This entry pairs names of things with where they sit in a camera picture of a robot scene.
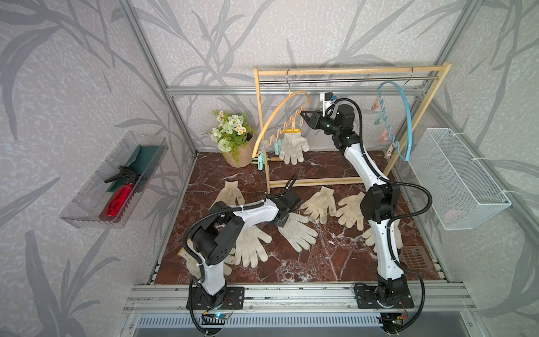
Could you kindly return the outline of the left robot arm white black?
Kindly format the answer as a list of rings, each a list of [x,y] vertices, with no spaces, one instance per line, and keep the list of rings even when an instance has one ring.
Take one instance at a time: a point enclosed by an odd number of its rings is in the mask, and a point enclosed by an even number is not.
[[[284,227],[290,212],[299,207],[300,198],[293,190],[297,177],[293,175],[281,192],[265,195],[259,202],[240,206],[217,202],[185,231],[183,248],[196,261],[199,287],[207,298],[224,295],[224,261],[241,234],[261,223]]]

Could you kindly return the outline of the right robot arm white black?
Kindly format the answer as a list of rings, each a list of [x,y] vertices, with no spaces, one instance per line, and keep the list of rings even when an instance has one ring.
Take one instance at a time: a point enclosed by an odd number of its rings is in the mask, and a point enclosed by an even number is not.
[[[359,174],[366,188],[366,194],[359,208],[363,217],[369,220],[377,248],[377,296],[380,301],[400,298],[405,296],[408,290],[404,275],[407,270],[397,258],[394,223],[402,218],[418,216],[428,211],[432,206],[432,195],[420,185],[391,181],[376,166],[363,144],[362,112],[355,101],[339,98],[330,108],[336,109],[336,113],[330,117],[321,110],[302,111],[300,115],[311,129],[319,129],[332,136],[335,147]],[[428,198],[424,208],[397,216],[401,187],[415,188],[424,192]]]

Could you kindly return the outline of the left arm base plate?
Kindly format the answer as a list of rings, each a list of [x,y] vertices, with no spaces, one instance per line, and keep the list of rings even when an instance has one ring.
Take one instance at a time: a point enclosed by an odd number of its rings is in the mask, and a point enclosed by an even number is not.
[[[186,308],[188,310],[241,310],[244,305],[245,288],[226,286],[215,295],[209,295],[202,286],[191,288]]]

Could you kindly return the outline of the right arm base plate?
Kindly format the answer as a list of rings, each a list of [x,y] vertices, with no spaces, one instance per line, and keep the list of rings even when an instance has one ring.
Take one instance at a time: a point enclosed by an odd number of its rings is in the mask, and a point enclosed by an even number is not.
[[[406,286],[379,284],[369,286],[357,283],[353,287],[359,309],[412,309],[415,308],[410,291]]]

